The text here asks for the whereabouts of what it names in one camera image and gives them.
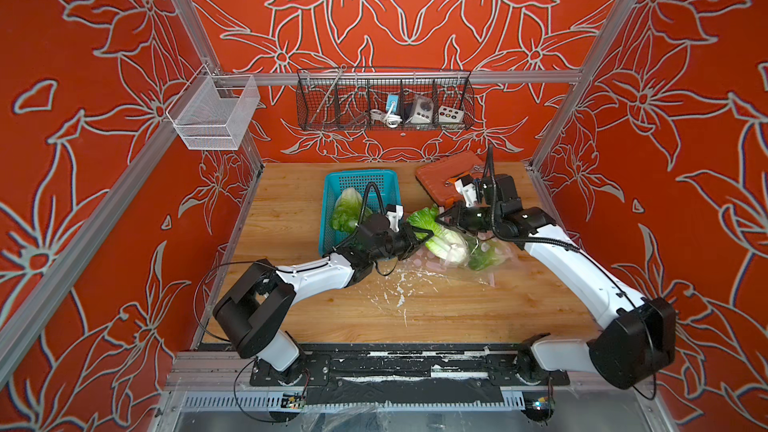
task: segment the wire mesh basket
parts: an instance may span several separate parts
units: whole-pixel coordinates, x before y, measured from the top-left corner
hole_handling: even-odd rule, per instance
[[[302,130],[466,130],[475,91],[466,70],[345,66],[299,70]]]
[[[260,99],[253,77],[240,97],[221,97],[208,76],[181,114],[171,119],[187,149],[237,150]]]

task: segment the white wire basket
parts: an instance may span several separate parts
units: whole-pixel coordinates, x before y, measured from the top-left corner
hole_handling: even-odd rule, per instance
[[[213,79],[204,84],[174,122],[176,132],[187,149],[237,150],[243,140],[261,95],[253,77],[240,97],[223,98]]]

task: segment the black cable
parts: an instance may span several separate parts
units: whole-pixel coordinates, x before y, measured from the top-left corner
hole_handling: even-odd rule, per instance
[[[240,372],[237,373],[237,376],[235,377],[235,382],[232,383],[232,395],[235,397],[235,404],[237,405],[237,408],[240,409],[240,412],[245,414],[245,416],[248,417],[249,419],[255,420],[256,422],[264,422],[265,424],[284,424],[288,420],[264,420],[260,418],[255,418],[253,415],[245,412],[245,410],[243,409],[243,406],[240,405],[240,401],[237,399],[237,381],[240,379],[240,374],[242,374],[243,370],[245,370],[249,365],[252,365],[253,363],[255,363],[256,359],[257,358],[254,357],[250,362],[245,364],[245,367],[243,367],[240,370]]]
[[[397,258],[397,260],[395,260],[395,264],[392,266],[392,270],[391,270],[391,271],[389,271],[389,272],[388,272],[388,273],[386,273],[386,274],[382,274],[382,272],[379,270],[379,261],[377,261],[377,260],[373,261],[373,263],[374,263],[374,264],[376,264],[376,271],[377,271],[377,272],[379,273],[379,275],[381,275],[382,277],[387,277],[387,276],[389,276],[391,273],[393,273],[393,272],[395,271],[395,268],[397,267],[397,264],[398,264],[398,262],[400,262],[400,257],[398,257],[398,258]]]
[[[202,329],[202,331],[205,332],[206,334],[208,334],[209,336],[211,336],[213,338],[216,338],[216,339],[218,339],[220,341],[227,342],[228,344],[231,343],[227,339],[225,339],[223,337],[219,337],[218,335],[216,335],[216,334],[214,334],[212,332],[209,332],[208,329],[205,328],[203,323],[197,318],[197,293],[200,290],[200,286],[203,284],[203,282],[205,282],[206,277],[208,277],[209,274],[211,274],[214,270],[218,269],[219,267],[223,267],[225,265],[253,264],[253,263],[254,263],[254,261],[248,260],[248,261],[225,262],[224,264],[218,264],[215,267],[213,267],[211,270],[206,272],[205,275],[203,275],[203,278],[200,279],[200,281],[197,283],[197,287],[194,290],[194,296],[192,297],[192,314],[194,316],[194,320],[197,322],[197,325],[200,326],[200,329]]]
[[[607,278],[607,279],[610,281],[610,283],[611,283],[611,284],[613,284],[613,286],[614,286],[614,287],[616,287],[616,290],[618,290],[618,291],[619,291],[619,293],[621,294],[621,297],[625,297],[625,298],[627,299],[627,302],[629,302],[629,303],[630,303],[630,305],[632,306],[632,309],[636,309],[636,308],[637,308],[637,306],[634,304],[634,302],[632,302],[632,299],[630,299],[630,298],[629,298],[629,295],[628,295],[626,292],[624,292],[624,290],[623,290],[621,287],[619,287],[619,284],[617,284],[617,283],[616,283],[616,281],[612,279],[612,277],[609,275],[609,273],[607,273],[605,270],[603,270],[603,268],[600,266],[600,264],[598,264],[598,263],[597,263],[597,262],[596,262],[596,261],[595,261],[595,260],[594,260],[592,257],[590,257],[590,256],[589,256],[589,255],[588,255],[586,252],[584,252],[583,250],[580,250],[580,251],[579,251],[579,253],[580,253],[580,254],[581,254],[583,257],[585,257],[587,260],[589,260],[589,261],[592,263],[592,265],[594,265],[595,267],[597,267],[597,268],[598,268],[598,270],[599,270],[600,272],[602,272],[602,273],[603,273],[603,275],[605,275],[605,277],[606,277],[606,278]],[[643,326],[644,326],[644,328],[645,328],[645,333],[646,333],[646,335],[648,336],[648,345],[650,346],[650,349],[651,349],[651,353],[653,353],[653,349],[654,349],[654,341],[653,341],[653,339],[652,339],[652,338],[651,338],[651,336],[650,336],[650,331],[648,330],[648,326],[646,325],[646,323],[645,323],[645,322],[643,322]],[[640,396],[641,396],[643,399],[646,399],[646,400],[653,400],[653,399],[655,399],[655,398],[656,398],[656,392],[657,392],[657,390],[658,390],[658,385],[657,385],[657,383],[656,383],[656,372],[654,372],[654,391],[653,391],[653,392],[651,392],[651,394],[650,394],[650,397],[648,397],[647,395],[645,395],[645,394],[643,394],[642,392],[640,392],[640,390],[638,389],[638,387],[637,387],[637,386],[633,385],[633,386],[632,386],[632,388],[633,388],[633,389],[635,389],[635,391],[636,391],[636,392],[637,392],[637,393],[638,393],[638,394],[639,394],[639,395],[640,395]]]
[[[549,425],[549,419],[551,419],[554,414],[554,385],[552,385],[552,372],[547,376],[547,407],[549,408],[549,417],[544,423]]]
[[[306,389],[310,386],[310,370],[304,369],[304,374],[306,374],[306,382],[304,382],[304,390],[301,391],[301,398],[306,401]]]
[[[488,153],[485,157],[485,170],[483,172],[483,177],[485,178],[486,173],[488,174],[488,177],[491,178],[491,193],[492,193],[492,200],[488,202],[486,199],[486,202],[491,207],[491,232],[493,232],[493,235],[498,237],[499,240],[503,240],[504,242],[512,242],[517,244],[546,244],[546,245],[556,245],[559,247],[564,248],[565,250],[569,250],[572,252],[578,252],[580,249],[577,245],[572,244],[570,242],[558,240],[556,238],[550,238],[550,237],[514,237],[514,238],[508,238],[503,237],[497,227],[496,227],[496,197],[498,194],[498,184],[496,183],[496,171],[494,169],[493,165],[493,144],[488,144]]]
[[[373,191],[376,192],[376,197],[379,199],[379,214],[384,214],[384,201],[382,200],[382,193],[379,190],[379,186],[377,186],[375,182],[368,182],[366,185],[366,191],[364,194],[362,194],[362,206],[360,207],[360,216],[357,219],[358,226],[362,224],[362,216],[365,213],[366,207],[368,205],[368,194],[370,193],[371,188],[373,188]]]

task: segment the blue plastic basket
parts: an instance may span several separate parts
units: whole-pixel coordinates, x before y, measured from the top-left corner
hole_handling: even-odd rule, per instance
[[[385,207],[388,204],[402,205],[400,203],[400,186],[397,182],[397,172],[394,170],[363,168],[328,174],[322,191],[322,218],[320,219],[320,246],[318,247],[320,255],[324,255],[331,250],[331,247],[349,235],[346,232],[339,232],[331,228],[333,208],[336,206],[336,200],[341,195],[341,192],[345,188],[354,187],[355,190],[360,192],[360,195],[363,195],[368,182],[374,182],[379,187]],[[368,207],[374,212],[379,211],[379,199],[376,198],[376,193],[373,190],[368,194]]]

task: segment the white control box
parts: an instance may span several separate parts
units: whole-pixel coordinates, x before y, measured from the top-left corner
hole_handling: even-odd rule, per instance
[[[458,124],[464,120],[464,111],[442,106],[438,109],[437,122],[440,124]]]
[[[432,110],[435,108],[432,101],[424,96],[413,97],[413,115],[408,119],[411,124],[431,124]]]

